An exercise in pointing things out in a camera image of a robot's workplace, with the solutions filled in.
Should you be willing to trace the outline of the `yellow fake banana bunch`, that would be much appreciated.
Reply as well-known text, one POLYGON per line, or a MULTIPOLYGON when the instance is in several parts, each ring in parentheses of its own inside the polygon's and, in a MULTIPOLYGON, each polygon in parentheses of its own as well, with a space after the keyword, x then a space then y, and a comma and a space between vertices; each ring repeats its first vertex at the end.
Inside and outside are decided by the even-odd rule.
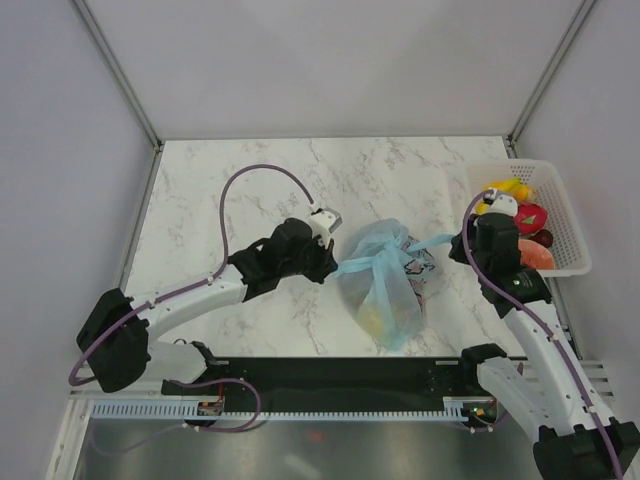
POLYGON ((526 185, 526 184, 522 183, 518 178, 513 177, 507 180, 501 180, 501 181, 496 181, 496 182, 487 184, 484 187, 484 189, 485 190, 496 189, 496 190, 508 193, 511 196, 513 196, 514 199, 519 204, 521 204, 521 203, 524 203, 524 202, 520 202, 518 198, 518 190, 520 189, 521 185, 526 185))

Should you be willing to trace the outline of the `light blue plastic bag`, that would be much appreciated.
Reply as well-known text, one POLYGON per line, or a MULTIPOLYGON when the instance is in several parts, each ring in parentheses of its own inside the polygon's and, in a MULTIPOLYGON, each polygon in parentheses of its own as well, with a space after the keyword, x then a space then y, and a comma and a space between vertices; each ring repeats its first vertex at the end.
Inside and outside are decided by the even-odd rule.
POLYGON ((452 239, 451 234, 416 239, 395 218, 371 223, 347 239, 335 272, 340 297, 355 322, 363 304, 377 304, 393 318, 388 335, 365 331, 384 349, 398 351, 422 330, 424 291, 441 272, 431 250, 452 239))

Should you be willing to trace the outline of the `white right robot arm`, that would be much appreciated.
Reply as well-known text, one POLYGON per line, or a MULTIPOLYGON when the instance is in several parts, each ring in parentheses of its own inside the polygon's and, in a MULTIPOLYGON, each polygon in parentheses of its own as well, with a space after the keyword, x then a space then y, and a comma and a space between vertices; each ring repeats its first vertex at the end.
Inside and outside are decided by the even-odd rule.
POLYGON ((559 325, 552 295, 522 265, 512 216, 467 213, 449 256, 477 274, 483 297, 523 348, 532 387, 494 344, 463 351, 458 385, 491 394, 532 442, 545 479, 621 479, 639 451, 639 429, 618 421, 591 383, 559 325))

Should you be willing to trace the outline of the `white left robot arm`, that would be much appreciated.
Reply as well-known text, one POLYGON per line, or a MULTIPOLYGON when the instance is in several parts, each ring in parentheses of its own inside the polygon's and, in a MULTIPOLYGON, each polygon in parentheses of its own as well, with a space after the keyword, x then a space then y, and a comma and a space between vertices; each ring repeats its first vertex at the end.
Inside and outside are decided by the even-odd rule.
POLYGON ((319 209, 307 220, 288 218, 268 238, 232 254, 221 272, 209 272, 172 290, 128 297, 115 288, 101 295, 76 337, 80 362, 105 393, 119 392, 165 367, 197 394, 213 391, 219 371, 200 343, 162 342, 169 331, 208 312, 248 302, 301 275, 321 284, 337 269, 333 232, 340 215, 319 209))

